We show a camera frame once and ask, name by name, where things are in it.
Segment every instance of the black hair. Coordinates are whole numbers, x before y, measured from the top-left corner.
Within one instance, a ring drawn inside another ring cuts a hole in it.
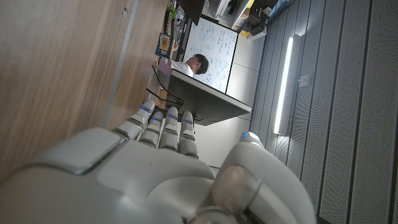
[[[195,54],[194,57],[198,58],[198,62],[200,63],[200,68],[197,70],[197,74],[204,74],[207,72],[207,69],[209,67],[209,61],[204,55],[201,54]]]

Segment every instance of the person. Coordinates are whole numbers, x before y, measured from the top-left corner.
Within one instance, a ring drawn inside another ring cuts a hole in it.
[[[190,77],[193,77],[193,75],[206,73],[209,67],[209,61],[204,55],[201,54],[195,54],[185,63],[169,60],[167,64],[171,68],[174,68]]]

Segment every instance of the fluorescent light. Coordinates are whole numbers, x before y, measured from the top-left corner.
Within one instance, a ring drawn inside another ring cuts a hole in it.
[[[283,108],[284,100],[285,100],[287,75],[289,74],[290,57],[292,56],[292,46],[293,46],[293,38],[289,38],[289,43],[287,44],[284,73],[282,76],[282,83],[280,84],[278,109],[276,111],[276,119],[275,119],[275,126],[274,126],[274,133],[276,133],[276,134],[280,134],[279,125],[280,125],[280,119],[282,117],[282,108]]]

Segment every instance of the cable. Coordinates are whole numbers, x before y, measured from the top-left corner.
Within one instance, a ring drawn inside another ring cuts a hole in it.
[[[169,92],[169,91],[166,89],[166,87],[163,86],[162,82],[160,81],[159,75],[157,74],[156,69],[155,69],[155,67],[154,67],[153,65],[152,65],[152,69],[154,70],[155,75],[156,75],[156,78],[157,78],[157,81],[160,83],[160,85],[162,86],[162,88],[163,88],[168,94],[170,94],[170,95],[176,97],[177,99],[181,100],[182,103],[184,103],[184,101],[183,101],[181,98],[179,98],[179,97],[173,95],[171,92]]]
[[[153,91],[151,91],[151,90],[148,89],[148,88],[147,88],[147,91],[148,91],[150,94],[156,96],[158,99],[160,99],[160,100],[162,100],[162,101],[164,101],[164,102],[170,102],[170,103],[175,103],[175,104],[179,105],[179,103],[177,103],[177,102],[174,102],[174,101],[171,101],[171,100],[165,100],[165,99],[161,98],[160,96],[156,95]]]

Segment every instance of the desk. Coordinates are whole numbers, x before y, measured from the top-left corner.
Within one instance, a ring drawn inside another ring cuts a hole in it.
[[[174,69],[168,90],[184,101],[178,110],[179,116],[190,111],[195,124],[207,126],[251,112],[250,106]],[[170,94],[167,100],[176,101]],[[178,108],[174,103],[166,103],[166,108],[171,106]]]

